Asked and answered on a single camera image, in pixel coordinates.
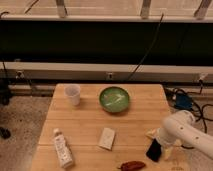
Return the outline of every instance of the white bottle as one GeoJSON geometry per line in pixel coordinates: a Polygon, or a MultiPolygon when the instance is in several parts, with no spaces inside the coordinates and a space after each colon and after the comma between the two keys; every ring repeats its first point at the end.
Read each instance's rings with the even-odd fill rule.
{"type": "Polygon", "coordinates": [[[54,145],[58,155],[59,163],[62,168],[67,168],[74,164],[71,150],[68,148],[65,137],[62,132],[56,128],[54,133],[54,145]]]}

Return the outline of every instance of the black object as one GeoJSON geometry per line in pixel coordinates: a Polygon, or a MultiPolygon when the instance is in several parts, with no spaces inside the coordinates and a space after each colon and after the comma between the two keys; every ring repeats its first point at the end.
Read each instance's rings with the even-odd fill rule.
{"type": "Polygon", "coordinates": [[[3,79],[0,79],[0,104],[8,105],[12,97],[8,84],[3,79]]]}
{"type": "Polygon", "coordinates": [[[158,162],[161,156],[161,145],[157,142],[156,139],[153,140],[149,150],[146,152],[146,156],[149,157],[152,161],[158,162]]]}
{"type": "Polygon", "coordinates": [[[11,133],[8,129],[0,127],[0,136],[4,139],[8,139],[11,136],[11,133]]]}
{"type": "Polygon", "coordinates": [[[180,110],[191,110],[193,104],[192,98],[187,94],[176,94],[175,108],[180,110]]]}

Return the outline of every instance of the green bowl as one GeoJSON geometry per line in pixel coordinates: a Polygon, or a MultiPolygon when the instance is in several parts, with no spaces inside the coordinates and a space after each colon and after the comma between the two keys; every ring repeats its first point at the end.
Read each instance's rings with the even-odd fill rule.
{"type": "Polygon", "coordinates": [[[99,101],[107,112],[118,113],[128,108],[130,98],[126,90],[120,87],[108,87],[101,92],[99,101]]]}

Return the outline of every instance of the blue object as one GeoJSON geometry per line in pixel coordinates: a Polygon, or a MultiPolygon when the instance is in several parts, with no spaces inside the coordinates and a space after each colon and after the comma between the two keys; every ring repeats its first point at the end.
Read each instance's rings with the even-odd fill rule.
{"type": "Polygon", "coordinates": [[[174,107],[180,110],[191,110],[192,99],[187,94],[176,94],[174,107]]]}

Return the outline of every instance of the wooden table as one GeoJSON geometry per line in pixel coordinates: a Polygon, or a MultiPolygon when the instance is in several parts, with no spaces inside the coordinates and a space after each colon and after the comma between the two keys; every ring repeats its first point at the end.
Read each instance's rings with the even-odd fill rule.
{"type": "Polygon", "coordinates": [[[43,126],[31,171],[62,171],[53,146],[53,129],[59,128],[67,138],[75,158],[75,166],[67,171],[119,171],[121,163],[140,160],[147,171],[187,171],[186,157],[175,147],[169,161],[155,163],[146,157],[151,140],[146,132],[161,126],[170,115],[161,85],[120,84],[131,98],[128,110],[110,115],[99,105],[100,92],[109,84],[81,84],[81,102],[70,105],[64,95],[64,84],[58,84],[43,126]],[[112,151],[98,146],[104,127],[116,131],[112,151]]]}

